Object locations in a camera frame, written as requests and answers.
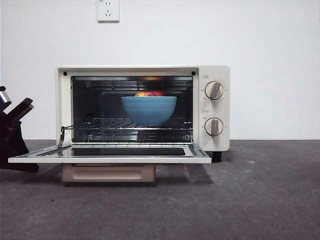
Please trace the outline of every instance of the red apple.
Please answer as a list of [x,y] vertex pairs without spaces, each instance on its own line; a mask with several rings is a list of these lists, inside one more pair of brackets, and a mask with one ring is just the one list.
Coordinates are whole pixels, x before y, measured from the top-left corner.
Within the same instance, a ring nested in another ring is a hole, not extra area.
[[136,93],[136,97],[153,97],[153,96],[165,96],[162,91],[140,91]]

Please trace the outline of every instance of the cream toaster oven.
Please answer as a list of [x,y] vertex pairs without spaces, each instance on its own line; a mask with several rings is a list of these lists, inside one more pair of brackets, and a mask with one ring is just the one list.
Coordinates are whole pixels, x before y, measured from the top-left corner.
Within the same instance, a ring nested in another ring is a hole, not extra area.
[[[121,98],[176,97],[171,117],[146,126]],[[65,182],[151,182],[155,164],[209,164],[229,149],[230,69],[225,65],[59,66],[56,145],[10,163],[61,163]]]

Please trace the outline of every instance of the wall outlet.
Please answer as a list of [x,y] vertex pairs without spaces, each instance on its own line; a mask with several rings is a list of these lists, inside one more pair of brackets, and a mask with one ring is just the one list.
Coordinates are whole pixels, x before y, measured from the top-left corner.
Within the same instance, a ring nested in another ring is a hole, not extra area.
[[117,23],[120,20],[120,0],[96,0],[98,23]]

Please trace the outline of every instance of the control knob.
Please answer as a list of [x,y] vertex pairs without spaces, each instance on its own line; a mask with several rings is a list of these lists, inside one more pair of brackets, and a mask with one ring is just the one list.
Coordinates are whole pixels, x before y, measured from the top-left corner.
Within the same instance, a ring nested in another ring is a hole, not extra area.
[[210,118],[204,124],[204,129],[210,136],[218,136],[222,133],[224,126],[218,118]]
[[211,100],[217,100],[221,98],[224,93],[224,88],[222,84],[218,81],[209,82],[204,89],[205,95]]

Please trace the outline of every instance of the oven door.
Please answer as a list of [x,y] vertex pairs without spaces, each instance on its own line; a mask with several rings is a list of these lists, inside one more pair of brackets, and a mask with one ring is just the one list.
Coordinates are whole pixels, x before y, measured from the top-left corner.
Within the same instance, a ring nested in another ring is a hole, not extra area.
[[209,164],[199,146],[186,144],[72,144],[10,157],[9,163]]

